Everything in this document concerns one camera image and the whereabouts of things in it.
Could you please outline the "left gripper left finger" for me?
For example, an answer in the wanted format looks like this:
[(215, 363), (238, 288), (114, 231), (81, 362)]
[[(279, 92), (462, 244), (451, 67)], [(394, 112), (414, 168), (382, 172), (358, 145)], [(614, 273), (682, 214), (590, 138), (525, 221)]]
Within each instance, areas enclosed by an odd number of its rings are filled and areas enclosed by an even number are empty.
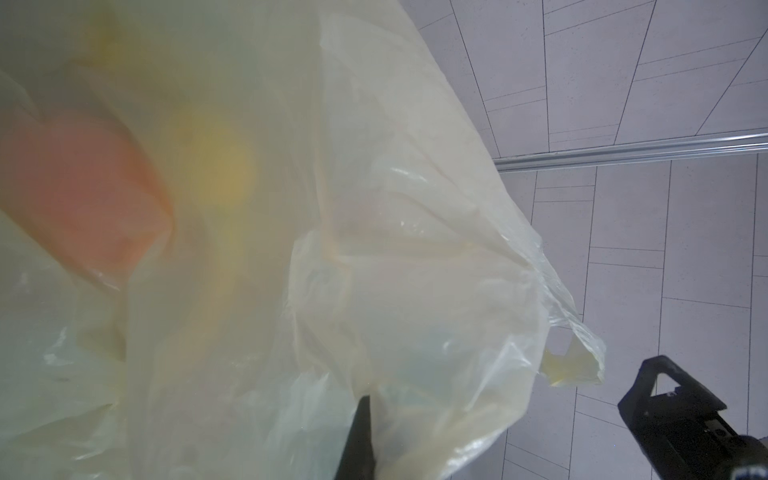
[(370, 397), (357, 406), (335, 480), (374, 480), (376, 460), (372, 444)]

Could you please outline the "orange fruit toy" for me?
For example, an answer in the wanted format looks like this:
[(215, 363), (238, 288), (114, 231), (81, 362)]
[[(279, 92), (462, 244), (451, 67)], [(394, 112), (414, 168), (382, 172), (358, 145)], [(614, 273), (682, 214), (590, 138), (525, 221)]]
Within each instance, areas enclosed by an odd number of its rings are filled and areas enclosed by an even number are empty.
[(173, 207), (120, 125), (74, 110), (1, 119), (1, 208), (65, 266), (121, 289)]

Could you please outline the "yellow banana toy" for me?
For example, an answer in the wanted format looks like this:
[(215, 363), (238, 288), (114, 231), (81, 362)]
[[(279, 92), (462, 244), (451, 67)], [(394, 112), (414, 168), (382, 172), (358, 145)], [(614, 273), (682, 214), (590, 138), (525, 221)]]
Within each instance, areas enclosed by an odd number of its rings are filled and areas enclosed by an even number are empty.
[(211, 244), (202, 254), (203, 291), (185, 331), (172, 341), (195, 364), (219, 336), (234, 292), (232, 267), (244, 256), (240, 216), (258, 174), (249, 142), (221, 115), (186, 109), (169, 117), (163, 133), (173, 149), (168, 159), (180, 173), (180, 190), (200, 208), (210, 233)]

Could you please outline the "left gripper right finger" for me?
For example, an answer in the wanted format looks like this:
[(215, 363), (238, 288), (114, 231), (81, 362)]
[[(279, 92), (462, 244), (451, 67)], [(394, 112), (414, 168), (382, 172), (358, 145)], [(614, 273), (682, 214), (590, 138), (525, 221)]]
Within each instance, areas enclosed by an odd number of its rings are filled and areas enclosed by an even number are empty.
[(660, 479), (765, 479), (767, 446), (737, 433), (726, 404), (669, 357), (642, 362), (619, 414)]

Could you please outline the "cream plastic shopping bag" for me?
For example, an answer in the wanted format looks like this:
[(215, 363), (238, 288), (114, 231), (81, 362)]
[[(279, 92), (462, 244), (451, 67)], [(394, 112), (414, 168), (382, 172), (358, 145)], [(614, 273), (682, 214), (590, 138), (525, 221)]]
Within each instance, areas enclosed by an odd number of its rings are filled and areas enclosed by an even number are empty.
[[(220, 333), (172, 344), (211, 242), (163, 125), (221, 115), (253, 150)], [(121, 289), (1, 208), (5, 479), (331, 479), (363, 396), (376, 479), (444, 479), (538, 377), (606, 348), (397, 1), (5, 1), (1, 119), (124, 128), (173, 229)]]

